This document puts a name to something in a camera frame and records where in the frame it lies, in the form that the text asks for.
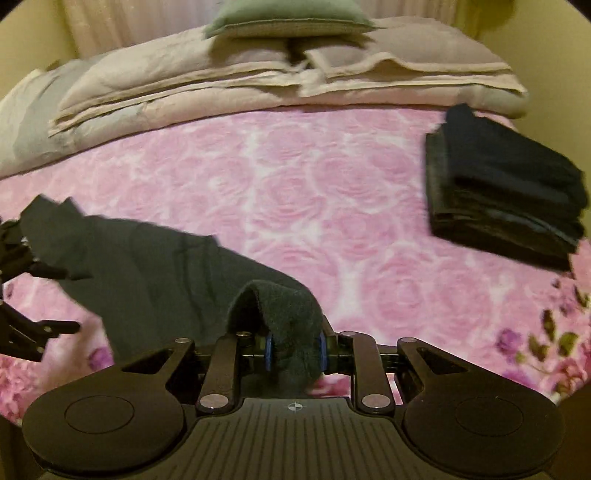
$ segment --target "bed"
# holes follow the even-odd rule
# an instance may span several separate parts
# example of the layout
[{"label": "bed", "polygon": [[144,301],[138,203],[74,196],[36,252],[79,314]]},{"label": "bed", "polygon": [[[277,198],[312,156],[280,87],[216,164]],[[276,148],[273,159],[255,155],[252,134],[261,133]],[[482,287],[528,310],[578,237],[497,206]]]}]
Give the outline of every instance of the bed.
[{"label": "bed", "polygon": [[[17,217],[44,193],[73,197],[88,214],[215,234],[309,286],[337,331],[387,344],[416,336],[558,400],[591,371],[588,316],[564,309],[576,309],[566,278],[557,288],[555,273],[430,235],[423,141],[442,120],[441,110],[391,106],[201,119],[5,179],[0,214]],[[51,340],[39,364],[2,358],[0,412],[18,423],[41,393],[112,357],[100,318],[51,281],[22,275],[5,298],[32,319],[83,324],[80,334]],[[552,345],[541,361],[535,342],[548,343],[547,309],[557,337],[578,340],[568,355]],[[313,394],[348,388],[346,378],[325,377]]]},{"label": "bed", "polygon": [[[334,38],[224,44],[194,29],[31,73],[0,102],[0,216],[44,194],[89,215],[214,234],[309,287],[336,331],[389,345],[415,336],[567,397],[591,374],[591,245],[559,276],[435,238],[427,220],[424,139],[444,107],[466,102],[511,126],[527,91],[458,30],[376,23],[361,54]],[[163,59],[175,76],[156,68]],[[56,283],[21,275],[4,298],[33,320],[83,325],[40,363],[0,356],[10,421],[112,365],[101,319]],[[323,377],[311,393],[348,395],[349,379]]]}]

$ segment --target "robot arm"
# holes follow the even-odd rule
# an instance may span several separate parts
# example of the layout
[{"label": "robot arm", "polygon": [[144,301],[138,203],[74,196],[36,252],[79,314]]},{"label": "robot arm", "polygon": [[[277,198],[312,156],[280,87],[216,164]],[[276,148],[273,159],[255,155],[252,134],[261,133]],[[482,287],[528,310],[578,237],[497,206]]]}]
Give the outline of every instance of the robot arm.
[{"label": "robot arm", "polygon": [[0,353],[40,362],[50,338],[76,333],[77,322],[42,320],[32,322],[3,300],[3,283],[23,273],[35,277],[61,279],[67,272],[39,262],[23,238],[18,222],[0,224]]}]

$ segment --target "purple flower print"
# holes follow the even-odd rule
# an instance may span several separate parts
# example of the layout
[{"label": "purple flower print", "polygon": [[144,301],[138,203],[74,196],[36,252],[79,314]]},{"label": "purple flower print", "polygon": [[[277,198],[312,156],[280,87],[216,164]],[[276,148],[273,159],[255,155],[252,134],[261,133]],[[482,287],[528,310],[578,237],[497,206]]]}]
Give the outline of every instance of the purple flower print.
[{"label": "purple flower print", "polygon": [[88,366],[93,372],[98,372],[98,370],[103,370],[111,365],[113,365],[113,355],[108,347],[99,347],[88,357]]},{"label": "purple flower print", "polygon": [[499,333],[495,347],[507,359],[514,359],[522,344],[523,336],[520,333],[510,328],[505,328]]}]

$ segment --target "metal screw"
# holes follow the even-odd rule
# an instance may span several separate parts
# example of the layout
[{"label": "metal screw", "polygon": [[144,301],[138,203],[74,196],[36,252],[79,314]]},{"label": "metal screw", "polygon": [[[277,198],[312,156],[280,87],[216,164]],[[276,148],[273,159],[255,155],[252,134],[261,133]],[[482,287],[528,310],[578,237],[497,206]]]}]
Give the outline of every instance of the metal screw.
[{"label": "metal screw", "polygon": [[212,410],[216,408],[225,407],[228,404],[229,400],[227,396],[220,395],[218,393],[210,393],[209,395],[205,395],[199,403],[205,408],[211,408]]},{"label": "metal screw", "polygon": [[390,399],[386,395],[372,393],[364,396],[361,403],[367,408],[385,408],[390,405]]}]

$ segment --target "folded black cloth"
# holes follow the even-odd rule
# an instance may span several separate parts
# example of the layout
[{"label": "folded black cloth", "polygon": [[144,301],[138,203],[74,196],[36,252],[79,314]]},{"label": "folded black cloth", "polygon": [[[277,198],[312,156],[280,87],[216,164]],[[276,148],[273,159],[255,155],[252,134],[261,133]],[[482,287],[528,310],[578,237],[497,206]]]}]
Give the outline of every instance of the folded black cloth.
[{"label": "folded black cloth", "polygon": [[544,219],[522,209],[523,203],[488,196],[477,187],[460,187],[449,173],[444,129],[426,137],[426,193],[431,231],[462,245],[528,264],[568,270],[569,253],[583,229],[578,218]]},{"label": "folded black cloth", "polygon": [[21,229],[36,257],[70,273],[60,286],[102,318],[118,361],[178,337],[204,345],[263,323],[283,357],[277,393],[292,396],[320,375],[322,311],[308,288],[212,236],[85,216],[70,199],[43,196],[22,212]]},{"label": "folded black cloth", "polygon": [[478,190],[538,218],[549,213],[578,218],[586,208],[583,173],[565,156],[474,115],[465,104],[451,107],[441,128],[455,186]]}]

